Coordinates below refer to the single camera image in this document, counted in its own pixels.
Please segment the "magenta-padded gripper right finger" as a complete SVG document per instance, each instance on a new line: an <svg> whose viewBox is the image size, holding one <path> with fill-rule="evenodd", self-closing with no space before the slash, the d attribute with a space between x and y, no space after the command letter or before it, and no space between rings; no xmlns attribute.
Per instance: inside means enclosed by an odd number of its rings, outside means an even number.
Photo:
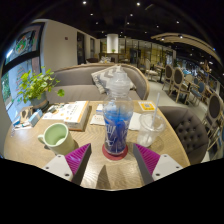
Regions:
<svg viewBox="0 0 224 224"><path fill-rule="evenodd" d="M133 154L145 185L182 169L182 166L168 154L159 155L139 144L133 145Z"/></svg>

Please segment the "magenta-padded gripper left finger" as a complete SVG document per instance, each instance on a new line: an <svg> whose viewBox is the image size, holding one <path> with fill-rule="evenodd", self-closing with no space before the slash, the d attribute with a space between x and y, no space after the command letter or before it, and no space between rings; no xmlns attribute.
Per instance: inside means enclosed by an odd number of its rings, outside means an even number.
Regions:
<svg viewBox="0 0 224 224"><path fill-rule="evenodd" d="M86 144L67 155L58 154L43 169L80 185L91 153L91 144Z"/></svg>

